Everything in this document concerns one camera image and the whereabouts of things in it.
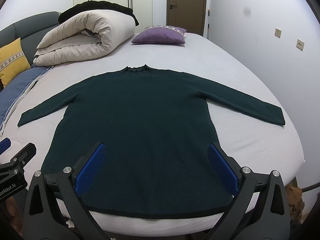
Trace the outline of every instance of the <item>yellow cushion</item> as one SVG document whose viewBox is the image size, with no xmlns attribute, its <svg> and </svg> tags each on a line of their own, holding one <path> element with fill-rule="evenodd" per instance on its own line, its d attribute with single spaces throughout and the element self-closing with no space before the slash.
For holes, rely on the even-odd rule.
<svg viewBox="0 0 320 240">
<path fill-rule="evenodd" d="M 30 68 L 20 38 L 0 48 L 0 80 L 5 87 L 18 74 Z"/>
</svg>

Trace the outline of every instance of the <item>headboard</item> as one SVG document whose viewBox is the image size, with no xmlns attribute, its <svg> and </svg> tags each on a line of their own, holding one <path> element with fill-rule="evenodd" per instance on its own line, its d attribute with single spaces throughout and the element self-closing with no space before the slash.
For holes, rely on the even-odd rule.
<svg viewBox="0 0 320 240">
<path fill-rule="evenodd" d="M 59 15 L 58 12 L 41 13 L 9 25 L 0 31 L 0 48 L 21 38 L 22 50 L 31 66 L 44 35 L 59 25 Z"/>
</svg>

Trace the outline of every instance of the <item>mattress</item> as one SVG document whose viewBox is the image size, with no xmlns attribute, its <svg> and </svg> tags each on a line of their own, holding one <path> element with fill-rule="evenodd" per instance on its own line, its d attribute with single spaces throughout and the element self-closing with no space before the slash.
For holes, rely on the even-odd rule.
<svg viewBox="0 0 320 240">
<path fill-rule="evenodd" d="M 21 114 L 79 81 L 93 75 L 118 71 L 126 66 L 139 67 L 146 64 L 152 68 L 191 73 L 281 107 L 276 97 L 250 70 L 199 35 L 186 33 L 184 45 L 132 45 L 132 38 L 106 57 L 58 65 L 43 76 L 7 122 L 2 138 L 10 138 L 12 146 L 0 155 L 0 163 L 8 162 L 27 143 L 34 143 L 36 156 L 24 168 L 25 178 L 30 183 L 34 172 L 41 168 L 66 107 L 18 128 Z M 267 174 L 278 170 L 285 185 L 295 177 L 304 163 L 304 155 L 297 131 L 284 109 L 286 125 L 282 127 L 248 117 L 218 103 L 207 103 L 221 147 L 240 166 L 248 166 L 254 172 Z M 255 193 L 248 210 L 254 207 L 257 197 Z M 58 203 L 62 214 L 68 216 L 63 201 L 58 200 Z M 103 230 L 132 236 L 190 234 L 212 228 L 221 216 L 151 220 L 98 212 L 91 214 Z"/>
</svg>

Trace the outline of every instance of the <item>sweater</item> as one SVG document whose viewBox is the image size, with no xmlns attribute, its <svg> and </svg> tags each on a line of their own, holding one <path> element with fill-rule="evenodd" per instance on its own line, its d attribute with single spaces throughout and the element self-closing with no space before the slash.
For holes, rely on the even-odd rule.
<svg viewBox="0 0 320 240">
<path fill-rule="evenodd" d="M 188 73 L 142 66 L 92 76 L 24 112 L 18 126 L 68 105 L 41 170 L 72 167 L 96 143 L 107 158 L 84 204 L 146 219 L 192 218 L 226 210 L 232 196 L 207 147 L 219 142 L 206 99 L 277 125 L 281 108 Z"/>
</svg>

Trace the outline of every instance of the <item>sweater's left sleeve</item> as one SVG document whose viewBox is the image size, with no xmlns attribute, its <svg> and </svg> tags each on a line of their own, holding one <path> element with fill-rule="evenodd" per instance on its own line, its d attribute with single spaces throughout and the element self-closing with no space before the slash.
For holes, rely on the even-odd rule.
<svg viewBox="0 0 320 240">
<path fill-rule="evenodd" d="M 242 114 L 265 122 L 285 125 L 282 109 L 253 96 L 232 89 L 209 79 L 184 73 L 184 78 L 199 95 L 234 109 Z"/>
<path fill-rule="evenodd" d="M 88 84 L 90 84 L 92 78 L 94 78 L 94 76 L 66 88 L 60 93 L 43 101 L 38 106 L 35 106 L 34 108 L 24 112 L 18 122 L 18 126 L 20 127 L 26 123 L 52 114 L 53 112 L 61 109 L 63 106 L 72 103 L 76 96 L 79 95 Z"/>
</svg>

